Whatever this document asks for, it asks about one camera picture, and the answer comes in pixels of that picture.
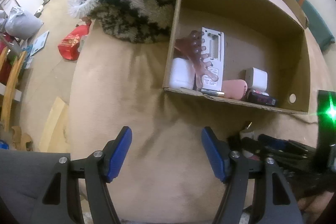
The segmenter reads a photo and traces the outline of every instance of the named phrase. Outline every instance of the white box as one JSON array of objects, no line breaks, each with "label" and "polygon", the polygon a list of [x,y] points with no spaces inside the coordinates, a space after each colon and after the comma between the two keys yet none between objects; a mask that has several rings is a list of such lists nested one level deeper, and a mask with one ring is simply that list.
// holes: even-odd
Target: white box
[{"label": "white box", "polygon": [[208,70],[213,74],[218,76],[218,81],[212,81],[208,76],[202,76],[203,88],[207,90],[221,91],[222,81],[223,81],[223,70],[224,70],[224,33],[207,29],[202,27],[202,38],[204,43],[202,46],[206,47],[206,50],[202,51],[201,54],[208,54],[209,57],[204,59],[204,62],[210,61],[212,63]]},{"label": "white box", "polygon": [[249,68],[246,70],[245,81],[247,88],[265,92],[267,89],[267,72],[257,68]]}]

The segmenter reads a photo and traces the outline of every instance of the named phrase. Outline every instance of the person's hand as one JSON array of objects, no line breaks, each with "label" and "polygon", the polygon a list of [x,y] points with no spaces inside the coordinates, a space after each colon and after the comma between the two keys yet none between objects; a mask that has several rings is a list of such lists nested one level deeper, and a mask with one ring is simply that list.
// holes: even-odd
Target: person's hand
[{"label": "person's hand", "polygon": [[324,192],[317,196],[311,196],[308,198],[302,198],[298,201],[299,209],[305,212],[306,220],[305,223],[313,224],[322,214],[322,212],[327,207],[328,203],[331,202],[332,207],[335,204],[335,198],[332,200],[334,193]]},{"label": "person's hand", "polygon": [[204,40],[202,41],[202,34],[202,32],[194,30],[187,37],[176,39],[175,42],[175,48],[193,63],[197,89],[203,87],[203,75],[208,76],[214,82],[218,81],[218,76],[208,70],[208,67],[212,66],[212,63],[210,61],[203,61],[205,58],[208,58],[209,55],[201,54],[201,51],[206,50],[206,47],[202,46],[204,42]]}]

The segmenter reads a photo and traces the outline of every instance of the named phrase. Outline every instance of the green led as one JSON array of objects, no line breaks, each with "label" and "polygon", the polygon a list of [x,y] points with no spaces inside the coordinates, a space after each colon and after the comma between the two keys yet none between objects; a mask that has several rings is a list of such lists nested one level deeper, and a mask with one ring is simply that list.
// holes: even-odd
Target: green led
[{"label": "green led", "polygon": [[336,109],[334,108],[333,101],[331,99],[331,95],[329,94],[329,102],[330,102],[330,108],[327,110],[327,114],[330,118],[332,118],[333,122],[336,120]]}]

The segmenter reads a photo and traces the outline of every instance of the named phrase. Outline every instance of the pink object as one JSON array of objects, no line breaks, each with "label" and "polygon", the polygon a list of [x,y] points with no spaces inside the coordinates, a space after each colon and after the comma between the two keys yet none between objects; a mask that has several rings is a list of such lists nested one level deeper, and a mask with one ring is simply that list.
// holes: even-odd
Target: pink object
[{"label": "pink object", "polygon": [[218,76],[208,70],[211,66],[211,62],[203,62],[208,54],[201,55],[201,51],[206,50],[202,45],[202,32],[191,31],[188,37],[176,39],[175,48],[179,50],[184,56],[189,58],[193,63],[196,74],[196,86],[197,89],[203,87],[202,76],[207,75],[212,81],[218,81]]},{"label": "pink object", "polygon": [[244,80],[225,80],[222,82],[222,92],[228,99],[241,100],[247,91],[247,83]]}]

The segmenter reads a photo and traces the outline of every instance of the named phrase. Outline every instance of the white charger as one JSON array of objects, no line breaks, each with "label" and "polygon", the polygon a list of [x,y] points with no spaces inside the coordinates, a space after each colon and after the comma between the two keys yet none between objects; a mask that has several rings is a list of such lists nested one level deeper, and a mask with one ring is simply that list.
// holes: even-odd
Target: white charger
[{"label": "white charger", "polygon": [[267,89],[267,72],[257,68],[249,68],[246,70],[245,81],[247,88],[265,92]]}]

